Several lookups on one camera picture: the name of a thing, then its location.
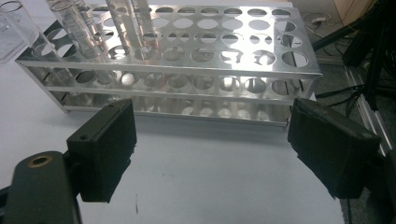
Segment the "orange cap test tube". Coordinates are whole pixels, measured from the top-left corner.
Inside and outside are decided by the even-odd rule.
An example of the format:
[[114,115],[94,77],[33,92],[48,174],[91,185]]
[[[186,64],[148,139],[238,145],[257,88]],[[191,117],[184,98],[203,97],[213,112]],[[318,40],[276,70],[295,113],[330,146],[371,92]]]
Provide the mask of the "orange cap test tube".
[[67,32],[77,50],[86,59],[95,59],[100,55],[93,35],[81,18],[80,12],[72,0],[46,0],[50,11]]
[[141,42],[136,34],[129,0],[106,0],[106,3],[125,53],[133,55]]

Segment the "wooden cabinet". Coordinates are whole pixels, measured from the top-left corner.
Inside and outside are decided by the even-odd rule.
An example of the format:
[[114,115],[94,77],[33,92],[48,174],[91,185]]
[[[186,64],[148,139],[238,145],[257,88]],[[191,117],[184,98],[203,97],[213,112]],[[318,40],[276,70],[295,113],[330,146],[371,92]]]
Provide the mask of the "wooden cabinet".
[[325,18],[330,25],[350,24],[367,13],[378,0],[290,0],[309,21]]

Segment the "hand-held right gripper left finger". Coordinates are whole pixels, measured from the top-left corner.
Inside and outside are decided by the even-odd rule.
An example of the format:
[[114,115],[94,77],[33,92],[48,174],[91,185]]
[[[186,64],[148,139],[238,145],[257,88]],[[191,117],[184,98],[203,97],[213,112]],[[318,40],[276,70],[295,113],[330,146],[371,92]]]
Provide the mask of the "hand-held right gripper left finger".
[[104,106],[67,140],[72,189],[84,202],[108,203],[137,143],[130,99]]

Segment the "red cap test tube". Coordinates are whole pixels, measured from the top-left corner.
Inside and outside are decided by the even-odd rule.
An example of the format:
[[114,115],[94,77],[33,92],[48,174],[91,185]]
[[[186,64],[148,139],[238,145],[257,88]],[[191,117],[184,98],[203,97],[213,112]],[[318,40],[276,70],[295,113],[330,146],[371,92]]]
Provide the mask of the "red cap test tube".
[[154,29],[148,0],[131,0],[131,3],[136,45],[145,52],[156,50],[162,35]]
[[101,33],[98,30],[98,27],[95,23],[95,20],[90,13],[90,7],[86,5],[84,0],[73,0],[74,5],[76,6],[81,18],[84,20],[85,24],[89,28],[90,32],[98,38]]

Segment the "black metal stand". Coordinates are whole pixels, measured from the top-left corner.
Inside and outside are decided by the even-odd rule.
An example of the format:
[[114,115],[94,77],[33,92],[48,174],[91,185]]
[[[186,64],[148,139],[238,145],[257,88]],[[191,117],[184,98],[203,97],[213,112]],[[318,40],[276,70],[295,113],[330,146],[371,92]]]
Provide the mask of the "black metal stand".
[[316,41],[312,47],[314,50],[322,49],[346,35],[355,33],[342,60],[346,66],[357,66],[369,52],[372,52],[363,95],[370,108],[376,111],[377,84],[386,59],[386,50],[393,43],[391,36],[394,30],[396,0],[377,0],[363,16]]

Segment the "clear acrylic test tube rack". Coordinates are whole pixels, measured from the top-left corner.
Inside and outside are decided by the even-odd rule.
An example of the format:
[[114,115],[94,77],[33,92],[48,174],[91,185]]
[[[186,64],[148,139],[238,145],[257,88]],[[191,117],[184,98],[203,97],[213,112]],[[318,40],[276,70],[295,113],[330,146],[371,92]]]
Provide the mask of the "clear acrylic test tube rack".
[[39,29],[20,0],[0,0],[0,63],[31,47]]

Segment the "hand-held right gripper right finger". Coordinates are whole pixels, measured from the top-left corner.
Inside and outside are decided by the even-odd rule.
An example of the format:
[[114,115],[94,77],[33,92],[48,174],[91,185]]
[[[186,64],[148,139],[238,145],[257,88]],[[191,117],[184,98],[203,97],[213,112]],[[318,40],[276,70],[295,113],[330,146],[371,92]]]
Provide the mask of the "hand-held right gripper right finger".
[[297,98],[288,141],[331,196],[357,199],[381,138],[328,106]]

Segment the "metal test tube rack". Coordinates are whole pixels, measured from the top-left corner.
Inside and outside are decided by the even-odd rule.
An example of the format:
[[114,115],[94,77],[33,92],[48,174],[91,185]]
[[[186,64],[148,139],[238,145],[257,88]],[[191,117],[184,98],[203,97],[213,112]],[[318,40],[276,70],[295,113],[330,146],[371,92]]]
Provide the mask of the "metal test tube rack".
[[27,49],[17,62],[64,111],[132,99],[141,115],[284,126],[321,76],[294,7],[152,5],[156,50],[127,55],[108,6],[90,6],[101,35],[84,58],[59,22],[45,32],[60,56]]

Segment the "aluminium floor rail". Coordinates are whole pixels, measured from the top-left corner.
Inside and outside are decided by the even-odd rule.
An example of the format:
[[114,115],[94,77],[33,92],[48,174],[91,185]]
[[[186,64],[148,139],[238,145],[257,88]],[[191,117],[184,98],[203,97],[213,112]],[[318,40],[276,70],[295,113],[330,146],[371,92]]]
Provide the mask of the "aluminium floor rail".
[[[363,84],[361,75],[354,67],[346,66],[345,71],[346,79],[350,86]],[[390,150],[394,149],[394,144],[380,112],[378,110],[372,110],[362,94],[359,96],[357,102],[364,126],[381,138],[379,152],[385,156]]]

